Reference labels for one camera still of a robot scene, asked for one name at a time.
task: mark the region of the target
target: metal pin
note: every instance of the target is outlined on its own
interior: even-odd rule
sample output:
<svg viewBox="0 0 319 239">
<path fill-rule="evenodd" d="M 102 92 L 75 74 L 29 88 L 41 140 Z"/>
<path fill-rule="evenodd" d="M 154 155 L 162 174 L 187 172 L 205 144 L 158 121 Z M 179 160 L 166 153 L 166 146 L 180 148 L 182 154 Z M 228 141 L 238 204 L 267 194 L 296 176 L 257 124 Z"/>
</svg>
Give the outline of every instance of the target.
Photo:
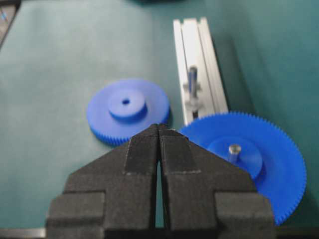
<svg viewBox="0 0 319 239">
<path fill-rule="evenodd" d="M 189 89 L 189 100 L 191 103 L 197 99 L 197 67 L 191 66 L 188 72 L 188 89 Z"/>
<path fill-rule="evenodd" d="M 228 150 L 228 162 L 235 163 L 238 160 L 239 154 L 241 152 L 241 146 L 238 144 L 232 144 L 228 147 Z"/>
</svg>

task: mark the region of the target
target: large blue gear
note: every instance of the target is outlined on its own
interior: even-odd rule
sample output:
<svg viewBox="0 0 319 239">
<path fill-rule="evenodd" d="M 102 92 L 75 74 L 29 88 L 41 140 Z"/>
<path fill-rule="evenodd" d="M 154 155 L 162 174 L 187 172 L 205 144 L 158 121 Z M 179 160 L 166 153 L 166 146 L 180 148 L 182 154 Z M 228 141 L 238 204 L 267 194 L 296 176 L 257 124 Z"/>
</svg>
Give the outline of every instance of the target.
<svg viewBox="0 0 319 239">
<path fill-rule="evenodd" d="M 277 225 L 301 201 L 307 182 L 305 162 L 294 142 L 274 124 L 234 112 L 197 119 L 180 132 L 228 161 L 229 146 L 242 146 L 235 165 L 248 171 L 258 192 L 270 200 Z"/>
<path fill-rule="evenodd" d="M 91 131 L 104 143 L 120 145 L 152 123 L 166 123 L 168 97 L 161 87 L 139 78 L 116 81 L 97 92 L 86 110 Z"/>
</svg>

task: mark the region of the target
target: green mat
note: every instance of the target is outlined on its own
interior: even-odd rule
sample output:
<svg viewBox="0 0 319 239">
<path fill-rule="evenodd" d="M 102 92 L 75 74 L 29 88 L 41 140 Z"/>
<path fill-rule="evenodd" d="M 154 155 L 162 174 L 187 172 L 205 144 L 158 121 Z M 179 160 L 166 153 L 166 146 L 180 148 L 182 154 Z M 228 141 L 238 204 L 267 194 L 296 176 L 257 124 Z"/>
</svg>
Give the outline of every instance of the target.
<svg viewBox="0 0 319 239">
<path fill-rule="evenodd" d="M 0 227 L 42 227 L 66 177 L 111 148 L 85 109 L 109 82 L 143 77 L 182 126 L 172 21 L 206 16 L 232 110 L 284 129 L 308 169 L 286 225 L 319 224 L 317 0 L 25 1 L 0 50 Z M 158 205 L 157 226 L 162 226 Z"/>
</svg>

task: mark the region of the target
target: center hole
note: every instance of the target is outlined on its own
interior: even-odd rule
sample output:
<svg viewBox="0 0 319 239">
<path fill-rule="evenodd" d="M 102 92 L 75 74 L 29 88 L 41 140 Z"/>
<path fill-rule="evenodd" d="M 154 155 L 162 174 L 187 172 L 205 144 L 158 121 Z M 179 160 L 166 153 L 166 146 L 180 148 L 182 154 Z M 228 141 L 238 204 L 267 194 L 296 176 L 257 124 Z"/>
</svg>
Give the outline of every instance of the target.
<svg viewBox="0 0 319 239">
<path fill-rule="evenodd" d="M 124 99 L 123 101 L 122 101 L 122 104 L 123 105 L 127 105 L 127 104 L 129 104 L 130 103 L 130 100 L 129 99 Z"/>
</svg>

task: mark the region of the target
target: small blue gear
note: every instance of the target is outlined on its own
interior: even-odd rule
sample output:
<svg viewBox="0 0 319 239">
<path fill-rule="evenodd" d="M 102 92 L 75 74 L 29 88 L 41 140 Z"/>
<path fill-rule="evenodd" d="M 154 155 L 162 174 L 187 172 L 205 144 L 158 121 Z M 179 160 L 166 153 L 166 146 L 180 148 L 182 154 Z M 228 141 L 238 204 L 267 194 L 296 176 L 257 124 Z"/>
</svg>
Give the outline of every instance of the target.
<svg viewBox="0 0 319 239">
<path fill-rule="evenodd" d="M 153 82 L 123 79 L 107 85 L 92 97 L 86 117 L 99 140 L 120 145 L 152 123 L 166 123 L 169 101 L 163 89 Z"/>
<path fill-rule="evenodd" d="M 249 172 L 259 193 L 271 202 L 275 222 L 283 223 L 305 192 L 304 159 L 294 142 L 260 117 L 231 112 L 197 119 L 180 132 L 189 140 L 230 161 L 230 146 L 241 146 L 235 165 Z"/>
</svg>

